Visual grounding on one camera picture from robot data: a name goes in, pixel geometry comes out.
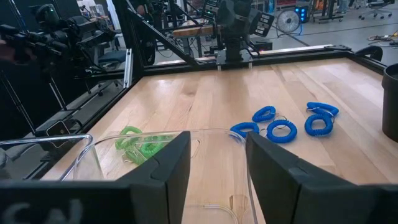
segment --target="blue coil keychain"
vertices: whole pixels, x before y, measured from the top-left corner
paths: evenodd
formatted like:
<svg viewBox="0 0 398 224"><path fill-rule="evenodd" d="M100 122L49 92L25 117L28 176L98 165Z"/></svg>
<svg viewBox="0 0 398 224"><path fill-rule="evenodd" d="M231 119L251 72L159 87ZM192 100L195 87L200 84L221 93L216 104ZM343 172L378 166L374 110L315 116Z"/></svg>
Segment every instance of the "blue coil keychain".
<svg viewBox="0 0 398 224"><path fill-rule="evenodd" d="M335 116L339 112L338 108L332 105L328 105L326 103L308 102L307 109L313 111L316 114L309 116L305 121L305 131L311 136L324 136L330 134L333 130ZM312 123L319 119L325 122L326 126L322 129L313 129Z"/></svg>
<svg viewBox="0 0 398 224"><path fill-rule="evenodd" d="M275 116L275 113L276 113L276 109L273 106L266 106L264 108L261 108L259 111L257 111L253 115L252 120L256 123L268 121Z"/></svg>
<svg viewBox="0 0 398 224"><path fill-rule="evenodd" d="M290 133L286 136L275 136L272 132L279 125L287 126L290 129ZM291 142L297 135L296 126L289 120L278 119L273 121L267 127L267 138L274 143L288 143Z"/></svg>
<svg viewBox="0 0 398 224"><path fill-rule="evenodd" d="M312 123L316 120L322 120L325 122L326 127L322 129L312 129ZM311 136L323 136L331 133L333 129L333 122L331 122L331 118L324 114L314 114L308 117L304 124L305 131Z"/></svg>
<svg viewBox="0 0 398 224"><path fill-rule="evenodd" d="M249 131L242 131L243 129L251 129L254 133L259 133L259 126L252 122L243 122L232 126L231 131L238 133L240 136L246 138Z"/></svg>

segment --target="office chair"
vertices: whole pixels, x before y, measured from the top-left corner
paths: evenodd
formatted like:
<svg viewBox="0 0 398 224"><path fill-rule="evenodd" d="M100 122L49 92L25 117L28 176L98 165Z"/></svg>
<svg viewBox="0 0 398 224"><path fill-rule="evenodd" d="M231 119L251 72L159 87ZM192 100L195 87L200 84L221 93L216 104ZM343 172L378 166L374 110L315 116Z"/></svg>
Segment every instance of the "office chair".
<svg viewBox="0 0 398 224"><path fill-rule="evenodd" d="M383 0L383 1L376 1L376 2L370 2L368 6L370 7L369 12L364 12L362 13L359 18L364 20L365 16L373 14L373 17L376 17L378 14L381 15L380 19L384 19L384 13L388 13L388 17L392 16L391 11L383 10L381 8L384 8L388 6L389 4L394 4L395 0Z"/></svg>

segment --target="black trash can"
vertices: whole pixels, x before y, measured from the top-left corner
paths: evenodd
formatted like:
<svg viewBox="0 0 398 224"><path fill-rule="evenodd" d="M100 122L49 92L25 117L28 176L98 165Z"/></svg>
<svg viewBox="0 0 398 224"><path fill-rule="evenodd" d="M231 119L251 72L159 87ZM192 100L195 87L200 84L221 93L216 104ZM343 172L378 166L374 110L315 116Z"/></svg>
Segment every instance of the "black trash can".
<svg viewBox="0 0 398 224"><path fill-rule="evenodd" d="M384 69L383 123L386 136L398 142L398 63Z"/></svg>

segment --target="concrete floor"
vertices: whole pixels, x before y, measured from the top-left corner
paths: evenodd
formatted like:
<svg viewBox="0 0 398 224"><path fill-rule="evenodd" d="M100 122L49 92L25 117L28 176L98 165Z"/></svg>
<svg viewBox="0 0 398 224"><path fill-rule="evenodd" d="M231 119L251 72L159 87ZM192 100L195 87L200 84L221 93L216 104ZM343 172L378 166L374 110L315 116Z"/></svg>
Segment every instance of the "concrete floor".
<svg viewBox="0 0 398 224"><path fill-rule="evenodd" d="M384 19L380 19L380 16L373 18L373 15L370 15L366 16L365 20L361 20L358 16L370 9L365 7L358 10L351 8L341 22L334 20L318 24L318 22L309 21L303 24L302 34L294 36L297 40L286 35L277 38L275 28L269 31L265 39L272 41L274 49L304 47L306 45L343 44L356 51L368 46L371 42L368 40L369 36L391 35L398 30L398 3L385 7L385 9L392 11L391 17L385 15ZM201 38L201 41L206 49L212 44L211 42L206 42L204 37ZM192 50L197 57L197 49L195 48L196 42L194 42L192 46ZM398 49L383 47L383 52L382 63L386 65L398 63L396 59L398 56ZM156 63L180 59L175 54L172 55L172 52L169 50L162 51L161 54L158 52L156 53Z"/></svg>

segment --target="clear plastic bin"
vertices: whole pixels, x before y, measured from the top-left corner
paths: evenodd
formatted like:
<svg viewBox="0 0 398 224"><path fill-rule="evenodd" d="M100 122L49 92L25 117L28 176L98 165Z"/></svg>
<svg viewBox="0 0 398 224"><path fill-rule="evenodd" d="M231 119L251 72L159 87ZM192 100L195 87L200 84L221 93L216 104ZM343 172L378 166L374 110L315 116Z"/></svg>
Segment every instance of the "clear plastic bin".
<svg viewBox="0 0 398 224"><path fill-rule="evenodd" d="M65 154L69 155L71 161L79 152L90 150L92 147L93 137L88 134L0 141L0 179L41 179L43 175L49 174L49 169L60 158L68 159L64 158ZM78 153L67 153L71 150ZM64 179L62 174L68 169L70 162L64 165L52 169L50 173L58 172L58 176Z"/></svg>
<svg viewBox="0 0 398 224"><path fill-rule="evenodd" d="M244 139L224 129L191 132L191 170L182 223L257 223ZM167 144L181 132L111 136L80 153L65 180L116 180L138 165L127 161L119 141Z"/></svg>

